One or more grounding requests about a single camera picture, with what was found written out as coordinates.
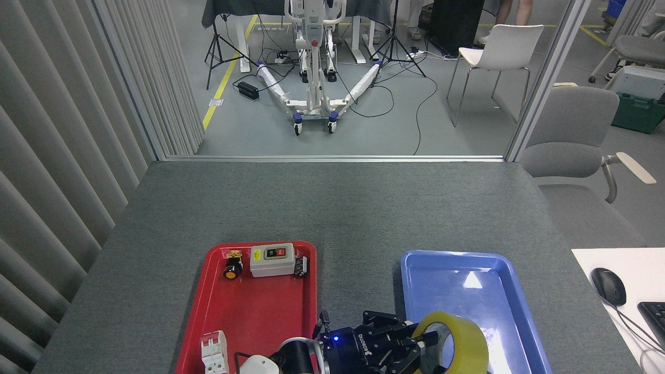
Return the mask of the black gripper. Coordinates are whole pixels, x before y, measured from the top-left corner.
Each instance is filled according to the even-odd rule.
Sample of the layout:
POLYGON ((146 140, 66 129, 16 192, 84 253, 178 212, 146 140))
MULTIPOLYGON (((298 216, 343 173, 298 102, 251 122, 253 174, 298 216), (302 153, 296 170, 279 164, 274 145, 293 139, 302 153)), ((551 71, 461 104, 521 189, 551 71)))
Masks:
POLYGON ((323 353, 330 373, 416 373, 420 348, 440 342, 436 331, 417 333, 417 324, 394 313, 364 311, 363 327, 345 327, 322 333, 323 353), (387 353, 375 366, 374 348, 419 346, 387 353))

